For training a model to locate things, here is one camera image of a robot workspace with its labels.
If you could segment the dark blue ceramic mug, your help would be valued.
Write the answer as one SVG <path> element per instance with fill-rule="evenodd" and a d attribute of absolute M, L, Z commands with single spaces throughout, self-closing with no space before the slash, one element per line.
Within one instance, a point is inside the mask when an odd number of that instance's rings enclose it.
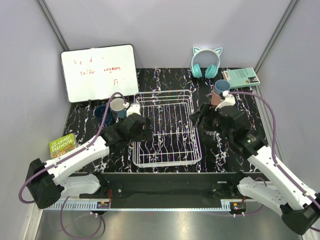
<path fill-rule="evenodd" d="M 112 110 L 106 109 L 106 107 L 106 105 L 100 105 L 94 110 L 96 120 L 104 127 L 111 126 L 116 122 Z"/>

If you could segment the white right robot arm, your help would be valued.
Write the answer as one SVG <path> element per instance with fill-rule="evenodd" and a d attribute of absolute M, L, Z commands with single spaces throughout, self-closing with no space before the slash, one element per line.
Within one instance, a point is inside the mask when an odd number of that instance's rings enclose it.
<path fill-rule="evenodd" d="M 252 198 L 277 213 L 284 224 L 298 235 L 312 229 L 320 218 L 320 194 L 308 187 L 272 152 L 266 140 L 249 128 L 247 119 L 235 106 L 214 109 L 203 104 L 190 119 L 205 132 L 217 132 L 226 138 L 229 148 L 257 167 L 276 189 L 257 183 L 238 173 L 227 185 L 228 195 Z"/>

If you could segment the light blue plastic cup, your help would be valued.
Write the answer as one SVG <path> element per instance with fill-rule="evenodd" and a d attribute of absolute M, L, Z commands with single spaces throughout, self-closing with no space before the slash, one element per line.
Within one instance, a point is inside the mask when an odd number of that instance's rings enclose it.
<path fill-rule="evenodd" d="M 215 82 L 213 91 L 219 96 L 222 92 L 228 91 L 230 87 L 230 83 L 227 80 L 220 79 Z"/>

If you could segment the light blue handled mug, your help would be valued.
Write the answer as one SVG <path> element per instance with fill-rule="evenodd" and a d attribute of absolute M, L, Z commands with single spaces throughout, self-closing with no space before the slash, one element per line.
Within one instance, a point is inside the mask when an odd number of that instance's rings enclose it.
<path fill-rule="evenodd" d="M 127 109 L 130 106 L 129 102 L 125 102 L 122 98 L 115 98 L 110 102 L 110 109 L 116 113 L 119 118 L 127 117 Z"/>

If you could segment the pink plastic cup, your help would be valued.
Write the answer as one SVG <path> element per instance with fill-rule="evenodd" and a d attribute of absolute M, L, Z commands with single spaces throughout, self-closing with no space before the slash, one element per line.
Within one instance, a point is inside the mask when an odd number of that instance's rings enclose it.
<path fill-rule="evenodd" d="M 219 104 L 221 103 L 221 98 L 218 94 L 215 93 L 215 91 L 212 91 L 212 95 L 211 95 L 211 102 L 210 104 L 213 107 L 217 107 Z"/>

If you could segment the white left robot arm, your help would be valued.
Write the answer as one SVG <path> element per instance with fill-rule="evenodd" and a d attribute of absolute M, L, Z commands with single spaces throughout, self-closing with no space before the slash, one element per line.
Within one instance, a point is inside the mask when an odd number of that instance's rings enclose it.
<path fill-rule="evenodd" d="M 73 177 L 72 174 L 87 164 L 119 151 L 131 142 L 149 141 L 153 129 L 151 119 L 137 113 L 106 126 L 93 138 L 61 157 L 42 162 L 33 160 L 28 167 L 24 187 L 39 209 L 46 209 L 60 198 L 83 194 L 103 198 L 108 186 L 96 174 Z"/>

